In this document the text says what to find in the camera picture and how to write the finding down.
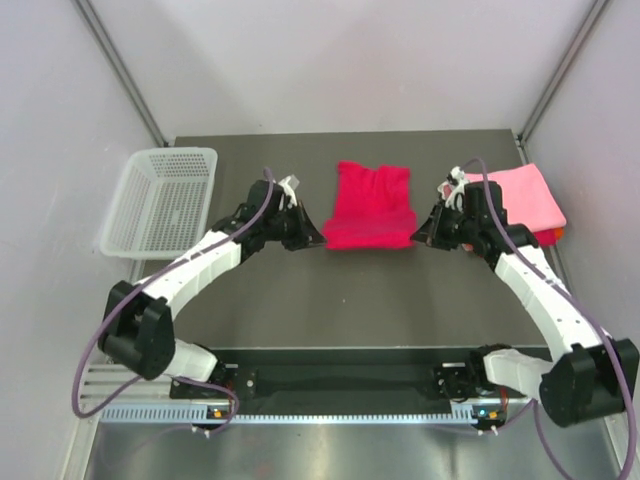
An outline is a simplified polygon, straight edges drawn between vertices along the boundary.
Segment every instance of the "pink cloth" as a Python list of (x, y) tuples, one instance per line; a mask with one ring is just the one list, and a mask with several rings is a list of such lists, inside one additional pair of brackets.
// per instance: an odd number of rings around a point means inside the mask
[(338, 197), (322, 234), (327, 248), (407, 248), (416, 231), (409, 205), (409, 169), (383, 165), (372, 170), (338, 164)]
[[(482, 175), (467, 173), (471, 182)], [(564, 227), (567, 219), (553, 199), (547, 182), (534, 164), (489, 174), (502, 187), (502, 205), (510, 224), (522, 223), (533, 233)]]

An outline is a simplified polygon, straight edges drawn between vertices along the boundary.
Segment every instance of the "white wall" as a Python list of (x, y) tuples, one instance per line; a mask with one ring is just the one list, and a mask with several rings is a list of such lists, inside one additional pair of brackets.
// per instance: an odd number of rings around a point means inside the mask
[(166, 137), (513, 128), (592, 0), (94, 0)]
[(70, 389), (129, 262), (98, 230), (129, 155), (152, 141), (68, 0), (0, 2), (0, 465), (54, 478)]
[(529, 150), (569, 222), (560, 251), (576, 295), (640, 346), (638, 25), (639, 2), (612, 2)]

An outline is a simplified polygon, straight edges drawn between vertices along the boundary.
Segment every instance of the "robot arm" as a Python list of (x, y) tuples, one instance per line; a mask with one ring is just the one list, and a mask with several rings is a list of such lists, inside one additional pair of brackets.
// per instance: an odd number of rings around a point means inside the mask
[[(267, 198), (268, 182), (254, 183), (247, 201), (233, 215), (217, 222), (196, 246), (173, 262), (182, 264), (180, 268), (149, 284), (118, 314), (100, 337), (100, 350), (146, 380), (166, 374), (209, 381), (219, 365), (216, 356), (204, 347), (176, 339), (173, 320), (207, 285), (262, 250), (266, 242), (279, 241), (290, 251), (325, 243), (295, 197), (297, 184), (290, 176), (274, 185), (264, 213), (238, 235)], [(124, 281), (116, 284), (109, 294), (105, 317), (134, 288)]]
[[(496, 385), (512, 388), (540, 401), (560, 426), (624, 411), (620, 388), (600, 337), (569, 302), (550, 288), (549, 284), (555, 284), (566, 290), (527, 227), (508, 224), (500, 186), (489, 182), (489, 187), (502, 226), (519, 253), (546, 279), (535, 275), (506, 245), (490, 215), (484, 184), (469, 183), (457, 167), (438, 188), (441, 198), (413, 238), (444, 250), (470, 245), (516, 294), (542, 333), (551, 362), (523, 355), (507, 345), (482, 347), (467, 362), (476, 390), (492, 391)], [(638, 350), (628, 339), (612, 340), (612, 345), (633, 392)]]

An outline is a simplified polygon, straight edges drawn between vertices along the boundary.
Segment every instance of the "white backdrop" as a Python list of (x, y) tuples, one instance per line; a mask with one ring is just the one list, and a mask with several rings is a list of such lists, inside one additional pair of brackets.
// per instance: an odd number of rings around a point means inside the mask
[(0, 2), (0, 27), (0, 465), (46, 480), (80, 352), (129, 275), (98, 231), (129, 155), (154, 145), (71, 2)]
[[(640, 345), (640, 2), (612, 2), (530, 140), (568, 219), (578, 298)], [(640, 410), (640, 395), (636, 394)]]
[(94, 0), (177, 135), (519, 130), (591, 0)]

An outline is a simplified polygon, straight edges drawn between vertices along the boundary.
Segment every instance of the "white laundry basket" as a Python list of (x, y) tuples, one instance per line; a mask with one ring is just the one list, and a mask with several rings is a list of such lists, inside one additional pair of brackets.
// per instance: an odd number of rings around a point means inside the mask
[(218, 154), (211, 148), (135, 153), (120, 179), (100, 250), (140, 260), (179, 257), (203, 236)]

